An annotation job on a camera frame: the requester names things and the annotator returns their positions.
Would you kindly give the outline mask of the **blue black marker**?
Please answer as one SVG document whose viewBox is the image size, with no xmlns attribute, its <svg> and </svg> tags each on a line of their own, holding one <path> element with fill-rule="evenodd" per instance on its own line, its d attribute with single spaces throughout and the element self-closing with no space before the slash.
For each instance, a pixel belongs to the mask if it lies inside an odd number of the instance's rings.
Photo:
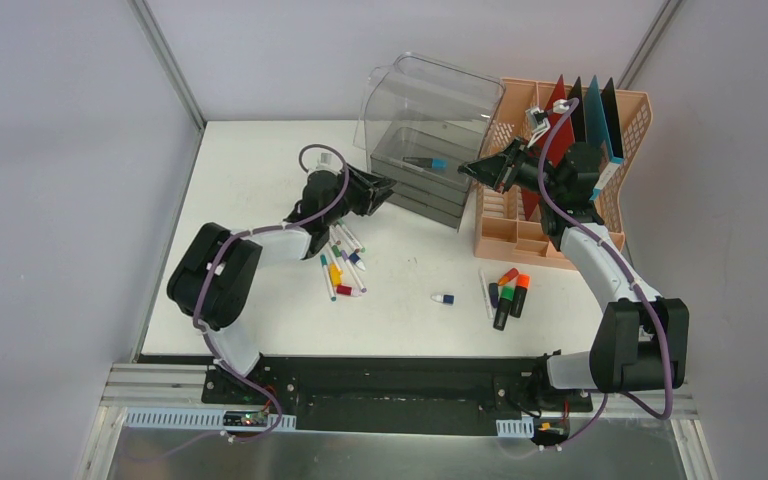
<svg viewBox="0 0 768 480">
<path fill-rule="evenodd" d="M 434 157 L 404 157 L 403 162 L 422 169 L 429 170 L 445 170 L 447 168 L 447 161 L 441 158 Z"/>
</svg>

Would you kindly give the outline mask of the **teal notebook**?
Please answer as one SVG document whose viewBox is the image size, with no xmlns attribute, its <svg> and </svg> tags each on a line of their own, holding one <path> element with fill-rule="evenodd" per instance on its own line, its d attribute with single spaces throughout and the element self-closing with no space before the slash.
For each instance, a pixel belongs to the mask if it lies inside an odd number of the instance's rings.
<svg viewBox="0 0 768 480">
<path fill-rule="evenodd" d="M 591 199 L 595 201 L 624 163 L 617 91 L 613 78 L 601 86 L 594 75 L 584 95 L 586 142 L 600 152 L 599 178 Z"/>
</svg>

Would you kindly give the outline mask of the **red folder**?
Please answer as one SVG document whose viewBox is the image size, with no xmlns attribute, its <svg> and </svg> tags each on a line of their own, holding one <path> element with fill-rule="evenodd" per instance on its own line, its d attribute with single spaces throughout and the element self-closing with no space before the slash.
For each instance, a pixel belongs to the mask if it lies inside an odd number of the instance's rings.
<svg viewBox="0 0 768 480">
<path fill-rule="evenodd" d="M 565 85 L 564 77 L 560 76 L 552 87 L 547 82 L 538 84 L 539 105 L 545 110 L 550 111 L 554 104 L 559 100 L 566 100 L 568 91 Z M 573 128 L 569 120 L 562 123 L 557 134 L 550 142 L 547 150 L 547 166 L 557 166 L 568 147 L 575 140 Z M 537 219 L 535 212 L 538 210 L 539 194 L 523 189 L 520 193 L 523 207 L 523 218 L 529 221 Z"/>
</svg>

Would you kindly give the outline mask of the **clear grey drawer box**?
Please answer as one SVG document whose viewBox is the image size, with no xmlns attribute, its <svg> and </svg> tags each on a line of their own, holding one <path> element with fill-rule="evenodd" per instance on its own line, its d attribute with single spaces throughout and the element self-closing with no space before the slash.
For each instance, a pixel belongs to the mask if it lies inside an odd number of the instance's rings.
<svg viewBox="0 0 768 480">
<path fill-rule="evenodd" d="M 388 202 L 458 229 L 472 180 L 458 166 L 475 161 L 505 92 L 498 77 L 406 52 L 368 77 L 355 134 L 367 169 L 398 182 Z M 447 161 L 445 170 L 404 157 Z"/>
</svg>

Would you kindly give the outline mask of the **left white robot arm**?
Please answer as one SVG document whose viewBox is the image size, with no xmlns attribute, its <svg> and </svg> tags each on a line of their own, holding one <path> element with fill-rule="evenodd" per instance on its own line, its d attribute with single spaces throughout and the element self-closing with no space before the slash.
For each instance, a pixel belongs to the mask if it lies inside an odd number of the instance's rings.
<svg viewBox="0 0 768 480">
<path fill-rule="evenodd" d="M 241 404 L 257 402 L 265 378 L 253 370 L 261 350 L 240 316 L 257 270 L 313 258 L 329 230 L 348 214 L 373 214 L 394 193 L 394 179 L 347 166 L 310 173 L 285 220 L 251 231 L 201 226 L 166 286 L 167 297 L 190 317 L 208 349 L 231 372 L 226 389 Z"/>
</svg>

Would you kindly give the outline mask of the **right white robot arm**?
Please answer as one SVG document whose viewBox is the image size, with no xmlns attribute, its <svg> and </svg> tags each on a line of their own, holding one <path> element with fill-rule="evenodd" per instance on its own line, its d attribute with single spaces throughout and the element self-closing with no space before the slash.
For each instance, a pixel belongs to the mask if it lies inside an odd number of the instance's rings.
<svg viewBox="0 0 768 480">
<path fill-rule="evenodd" d="M 611 239 L 591 198 L 600 161 L 597 148 L 577 142 L 552 165 L 517 138 L 500 153 L 458 168 L 500 193 L 518 186 L 540 194 L 544 234 L 576 267 L 603 311 L 589 351 L 553 355 L 546 372 L 529 380 L 529 400 L 543 410 L 563 402 L 570 389 L 667 391 L 685 379 L 688 307 L 643 281 Z"/>
</svg>

